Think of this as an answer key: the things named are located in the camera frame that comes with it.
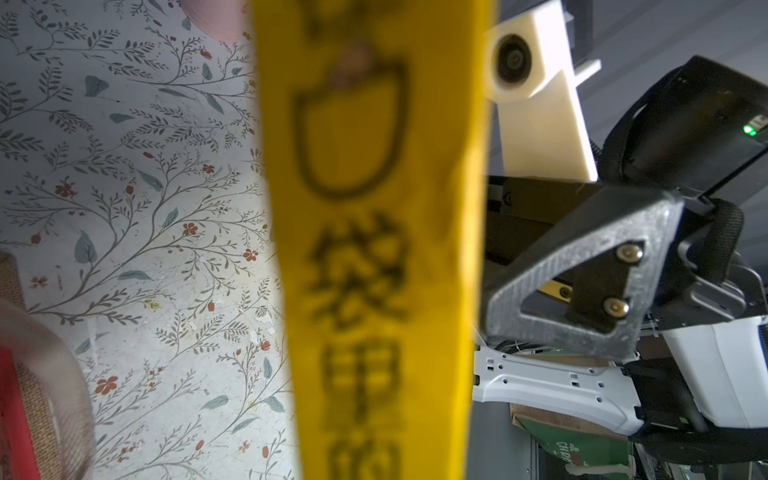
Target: metal bracket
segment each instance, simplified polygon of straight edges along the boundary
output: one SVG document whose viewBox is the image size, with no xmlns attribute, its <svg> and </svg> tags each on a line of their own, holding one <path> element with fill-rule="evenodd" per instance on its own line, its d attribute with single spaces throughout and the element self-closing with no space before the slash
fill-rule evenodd
<svg viewBox="0 0 768 480">
<path fill-rule="evenodd" d="M 582 367 L 509 355 L 480 346 L 475 352 L 476 402 L 509 402 L 572 415 L 632 435 L 643 426 L 632 378 L 617 366 Z"/>
<path fill-rule="evenodd" d="M 627 358 L 634 351 L 645 313 L 653 302 L 683 205 L 679 197 L 662 190 L 603 186 L 484 288 L 480 319 L 488 344 L 518 339 L 585 355 Z M 612 288 L 620 290 L 613 296 L 629 303 L 630 309 L 623 319 L 606 316 L 606 321 L 612 322 L 610 332 L 573 323 L 571 319 L 578 317 L 578 311 L 553 315 L 523 307 L 531 293 L 555 276 L 624 243 L 641 244 L 643 256 L 637 264 L 617 266 L 614 271 L 623 278 L 611 282 Z M 595 283 L 605 282 L 596 279 Z M 589 290 L 574 288 L 569 309 L 583 304 L 578 301 L 580 295 L 594 294 Z"/>
</svg>

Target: white mounting plate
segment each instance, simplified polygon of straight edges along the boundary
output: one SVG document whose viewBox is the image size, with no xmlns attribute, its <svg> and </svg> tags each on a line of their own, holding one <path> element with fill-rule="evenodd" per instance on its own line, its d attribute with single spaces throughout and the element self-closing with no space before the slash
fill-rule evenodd
<svg viewBox="0 0 768 480">
<path fill-rule="evenodd" d="M 509 355 L 480 346 L 475 352 L 476 402 L 509 402 L 588 420 L 620 435 L 637 432 L 640 399 L 617 366 L 588 368 Z"/>
<path fill-rule="evenodd" d="M 517 35 L 531 51 L 531 71 L 517 84 L 497 72 L 498 44 Z M 498 105 L 506 177 L 596 181 L 598 171 L 576 85 L 600 68 L 590 62 L 574 76 L 560 0 L 549 0 L 485 34 L 485 90 Z"/>
</svg>

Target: yellow strap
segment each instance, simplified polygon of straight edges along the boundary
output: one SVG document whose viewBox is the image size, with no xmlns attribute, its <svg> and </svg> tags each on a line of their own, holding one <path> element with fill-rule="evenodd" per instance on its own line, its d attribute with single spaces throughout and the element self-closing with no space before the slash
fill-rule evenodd
<svg viewBox="0 0 768 480">
<path fill-rule="evenodd" d="M 304 477 L 461 478 L 488 2 L 254 6 Z"/>
</svg>

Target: screw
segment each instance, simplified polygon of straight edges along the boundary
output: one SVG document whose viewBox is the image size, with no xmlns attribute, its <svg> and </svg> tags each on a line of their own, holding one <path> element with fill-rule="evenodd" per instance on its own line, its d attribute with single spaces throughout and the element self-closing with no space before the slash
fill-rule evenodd
<svg viewBox="0 0 768 480">
<path fill-rule="evenodd" d="M 643 258 L 643 249 L 634 243 L 625 243 L 616 249 L 616 257 L 624 263 L 637 263 Z"/>
<path fill-rule="evenodd" d="M 629 313 L 629 303 L 609 296 L 603 302 L 603 310 L 616 319 L 624 318 Z"/>
</svg>

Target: red object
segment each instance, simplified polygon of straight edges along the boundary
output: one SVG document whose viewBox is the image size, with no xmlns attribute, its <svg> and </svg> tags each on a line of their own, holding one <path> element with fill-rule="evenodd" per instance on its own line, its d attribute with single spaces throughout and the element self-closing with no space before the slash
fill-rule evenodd
<svg viewBox="0 0 768 480">
<path fill-rule="evenodd" d="M 8 440 L 13 478 L 40 480 L 32 447 L 32 437 L 24 413 L 22 392 L 18 389 L 16 368 L 10 349 L 0 347 L 0 416 L 2 434 Z"/>
</svg>

